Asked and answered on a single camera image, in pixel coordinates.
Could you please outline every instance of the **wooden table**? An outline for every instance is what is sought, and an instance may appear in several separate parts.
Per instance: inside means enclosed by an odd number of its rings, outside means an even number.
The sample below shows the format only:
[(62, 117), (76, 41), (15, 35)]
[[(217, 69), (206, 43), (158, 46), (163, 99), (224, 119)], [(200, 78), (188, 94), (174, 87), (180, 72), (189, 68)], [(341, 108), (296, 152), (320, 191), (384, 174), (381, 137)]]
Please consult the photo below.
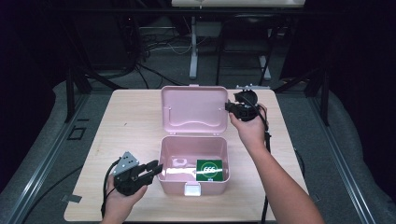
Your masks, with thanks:
[[(228, 90), (229, 99), (240, 90)], [(274, 157), (305, 191), (306, 185), (294, 154), (288, 130), (275, 94), (256, 90), (259, 102), (268, 107), (271, 149)], [(73, 194), (79, 203), (70, 202), (64, 213), (67, 221), (99, 221), (102, 187), (106, 170), (125, 151), (141, 163), (158, 160), (163, 130), (161, 91), (114, 91), (93, 140)], [(228, 142), (231, 177), (225, 192), (216, 196), (186, 197), (167, 195), (154, 178), (146, 195), (134, 207), (128, 221), (259, 221), (265, 192), (257, 170), (230, 123), (223, 136)], [(274, 220), (271, 208), (267, 220)]]

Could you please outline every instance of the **human arm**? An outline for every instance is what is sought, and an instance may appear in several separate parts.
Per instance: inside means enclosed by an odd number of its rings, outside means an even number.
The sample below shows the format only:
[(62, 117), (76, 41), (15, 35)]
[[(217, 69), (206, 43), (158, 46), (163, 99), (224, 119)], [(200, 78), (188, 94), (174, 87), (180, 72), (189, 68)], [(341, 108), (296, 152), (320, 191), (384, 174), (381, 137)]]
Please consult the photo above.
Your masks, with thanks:
[(110, 175), (107, 180), (108, 195), (106, 198), (106, 211), (102, 224), (122, 223), (129, 216), (134, 205), (143, 197), (148, 186), (143, 186), (135, 194), (125, 196), (114, 189), (114, 175)]
[(324, 223), (311, 198), (267, 150), (260, 117), (244, 122), (230, 113), (230, 119), (258, 170), (276, 221), (288, 224)]

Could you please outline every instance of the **forearm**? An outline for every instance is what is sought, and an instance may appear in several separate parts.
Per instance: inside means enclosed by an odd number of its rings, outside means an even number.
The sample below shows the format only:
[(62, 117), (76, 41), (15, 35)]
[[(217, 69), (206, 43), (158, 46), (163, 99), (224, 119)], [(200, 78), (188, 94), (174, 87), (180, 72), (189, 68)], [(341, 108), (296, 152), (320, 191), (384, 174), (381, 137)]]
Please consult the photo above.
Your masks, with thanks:
[(248, 148), (278, 223), (324, 223), (305, 191), (285, 172), (264, 145)]
[(101, 224), (118, 224), (118, 223), (122, 224), (124, 221), (125, 221), (124, 217), (106, 215), (100, 223)]

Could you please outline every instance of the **wrist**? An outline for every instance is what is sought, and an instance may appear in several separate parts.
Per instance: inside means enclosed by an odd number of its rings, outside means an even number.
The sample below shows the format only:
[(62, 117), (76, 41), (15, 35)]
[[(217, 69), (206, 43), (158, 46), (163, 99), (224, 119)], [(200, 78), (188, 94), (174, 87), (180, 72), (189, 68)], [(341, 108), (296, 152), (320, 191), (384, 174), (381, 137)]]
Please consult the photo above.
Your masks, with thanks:
[(243, 142), (245, 145), (245, 148), (247, 149), (247, 151), (251, 151), (251, 150), (263, 150), (263, 149), (267, 149), (267, 147), (265, 146), (265, 142), (262, 139), (250, 139), (248, 141), (244, 141)]
[(264, 154), (269, 153), (269, 152), (268, 152), (268, 149), (267, 149), (267, 147), (266, 147), (266, 145), (264, 144), (264, 142), (260, 142), (260, 143), (255, 144), (255, 145), (250, 145), (250, 146), (248, 146), (248, 147), (247, 147), (247, 152), (248, 152), (251, 156), (253, 156), (253, 155), (257, 154), (257, 153), (260, 153), (260, 154), (262, 154), (262, 153), (264, 153)]
[(113, 217), (109, 217), (109, 216), (104, 216), (103, 220), (100, 222), (101, 224), (122, 224), (123, 221), (120, 221), (118, 218), (113, 218)]

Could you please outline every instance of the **box lid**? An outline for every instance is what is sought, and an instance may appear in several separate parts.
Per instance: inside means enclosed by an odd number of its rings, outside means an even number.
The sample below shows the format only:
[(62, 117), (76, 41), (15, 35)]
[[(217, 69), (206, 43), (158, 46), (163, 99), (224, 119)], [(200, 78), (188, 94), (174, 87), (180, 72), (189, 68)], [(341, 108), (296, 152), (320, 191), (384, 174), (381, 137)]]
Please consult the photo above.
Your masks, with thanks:
[(169, 133), (223, 133), (228, 92), (219, 86), (165, 86), (161, 91), (163, 128)]

